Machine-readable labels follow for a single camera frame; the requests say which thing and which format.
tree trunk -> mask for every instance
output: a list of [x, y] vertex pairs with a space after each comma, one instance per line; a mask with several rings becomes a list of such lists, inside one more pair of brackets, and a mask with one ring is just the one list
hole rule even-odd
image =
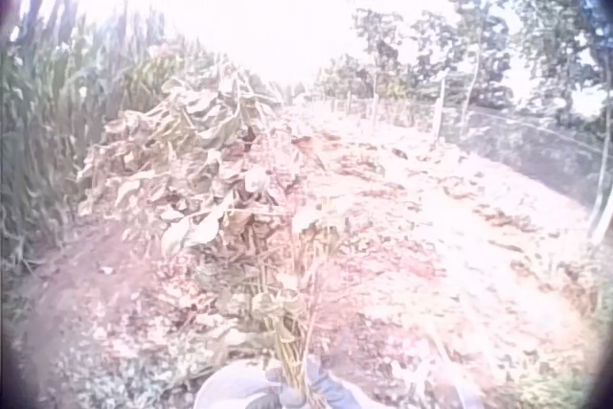
[[444, 107], [444, 84], [446, 76], [443, 76], [441, 81], [441, 95], [437, 98], [434, 104], [434, 119], [432, 120], [432, 141], [439, 139], [441, 135], [441, 124], [443, 123], [443, 107]]
[[460, 135], [464, 137], [465, 128], [466, 128], [466, 113], [468, 112], [468, 104], [470, 103], [470, 97], [472, 96], [472, 92], [475, 88], [475, 84], [477, 83], [477, 78], [479, 77], [479, 69], [481, 67], [481, 40], [479, 41], [479, 48], [477, 49], [477, 62], [475, 62], [475, 73], [472, 76], [472, 81], [470, 82], [470, 86], [468, 87], [468, 92], [466, 93], [466, 99], [462, 104], [462, 115], [460, 117]]
[[371, 114], [373, 130], [375, 130], [376, 128], [376, 116], [378, 115], [377, 111], [378, 111], [378, 106], [379, 106], [379, 95], [376, 92], [376, 87], [378, 84], [377, 80], [378, 80], [378, 73], [375, 72], [375, 84], [373, 85], [373, 113]]
[[611, 223], [611, 217], [613, 217], [613, 195], [612, 191], [609, 191], [609, 196], [606, 200], [606, 206], [602, 212], [601, 218], [596, 222], [598, 214], [601, 211], [602, 202], [604, 201], [604, 177], [606, 175], [606, 167], [609, 156], [609, 147], [611, 144], [611, 67], [609, 54], [607, 52], [605, 56], [605, 69], [606, 72], [606, 109], [605, 109], [605, 132], [604, 132], [604, 145], [602, 146], [602, 160], [601, 171], [598, 177], [598, 188], [596, 190], [596, 201], [594, 202], [594, 208], [588, 221], [588, 230], [592, 233], [592, 244], [597, 246], [601, 244], [606, 234], [607, 229]]
[[352, 92], [347, 92], [347, 102], [345, 103], [345, 116], [349, 115], [350, 108], [352, 107]]

hand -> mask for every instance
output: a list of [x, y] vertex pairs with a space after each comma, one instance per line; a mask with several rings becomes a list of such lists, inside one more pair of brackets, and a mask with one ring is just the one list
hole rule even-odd
[[[246, 409], [308, 408], [306, 399], [286, 384], [281, 368], [273, 368], [267, 371], [266, 378], [271, 383], [281, 383], [281, 387], [276, 387], [276, 389], [280, 389], [280, 392], [258, 398], [250, 402]], [[331, 409], [360, 409], [360, 405], [357, 403], [352, 392], [345, 388], [342, 383], [334, 380], [322, 368], [319, 360], [316, 358], [310, 357], [306, 361], [306, 383], [316, 393], [324, 397]]]

dirt path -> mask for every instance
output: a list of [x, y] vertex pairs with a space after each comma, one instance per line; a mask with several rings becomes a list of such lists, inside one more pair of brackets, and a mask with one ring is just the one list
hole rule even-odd
[[[406, 158], [395, 160], [398, 183], [389, 165], [380, 171], [380, 149], [335, 136], [318, 138], [329, 171], [311, 174], [301, 188], [353, 198], [352, 240], [329, 271], [318, 317], [338, 375], [395, 406], [434, 398], [439, 407], [460, 407], [461, 388], [487, 407], [511, 408], [530, 395], [530, 382], [589, 368], [589, 292], [579, 284], [582, 291], [569, 291], [568, 277], [542, 268], [577, 251], [583, 215], [576, 205], [508, 169], [431, 150], [418, 135], [414, 148], [400, 153]], [[93, 367], [116, 366], [101, 342], [144, 311], [160, 310], [160, 294], [170, 290], [155, 253], [144, 256], [141, 243], [122, 242], [123, 232], [119, 223], [79, 227], [23, 286], [21, 295], [36, 308], [19, 335], [37, 358], [43, 393], [53, 389], [62, 407], [82, 403], [50, 363], [69, 352]], [[176, 311], [165, 303], [169, 324], [162, 330], [180, 342], [186, 329], [209, 327], [196, 311], [209, 311], [212, 300], [197, 299], [203, 304]], [[163, 405], [190, 407], [193, 392], [178, 382]]]

fence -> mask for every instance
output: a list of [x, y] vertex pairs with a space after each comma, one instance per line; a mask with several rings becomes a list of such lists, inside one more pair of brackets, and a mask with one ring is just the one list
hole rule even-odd
[[[372, 100], [332, 100], [314, 102], [328, 104], [332, 111], [371, 119]], [[543, 119], [510, 116], [503, 111], [470, 107], [465, 135], [461, 134], [460, 106], [445, 107], [440, 136], [467, 151], [507, 165], [545, 186], [591, 208], [596, 199], [598, 175], [602, 159], [602, 142], [585, 134], [562, 127], [544, 127]], [[379, 120], [387, 123], [430, 131], [434, 119], [431, 102], [379, 102]], [[609, 157], [613, 165], [613, 156]], [[605, 184], [612, 180], [609, 174]]]

field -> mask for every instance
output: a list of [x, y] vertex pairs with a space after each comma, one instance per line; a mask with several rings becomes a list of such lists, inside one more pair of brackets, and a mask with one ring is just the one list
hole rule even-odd
[[[169, 101], [107, 127], [81, 218], [10, 299], [49, 407], [189, 408], [217, 363], [270, 355], [237, 286], [267, 264], [296, 284], [286, 262], [304, 232], [288, 229], [330, 207], [335, 251], [326, 240], [318, 260], [313, 245], [303, 272], [321, 279], [308, 344], [336, 375], [392, 407], [576, 407], [602, 308], [578, 204], [416, 130], [309, 108], [267, 115], [255, 138], [209, 136], [218, 169], [195, 170], [211, 166], [190, 138], [206, 95], [176, 95], [191, 114], [179, 127]], [[193, 204], [221, 177], [235, 203], [204, 237]], [[169, 242], [189, 212], [199, 240]]]

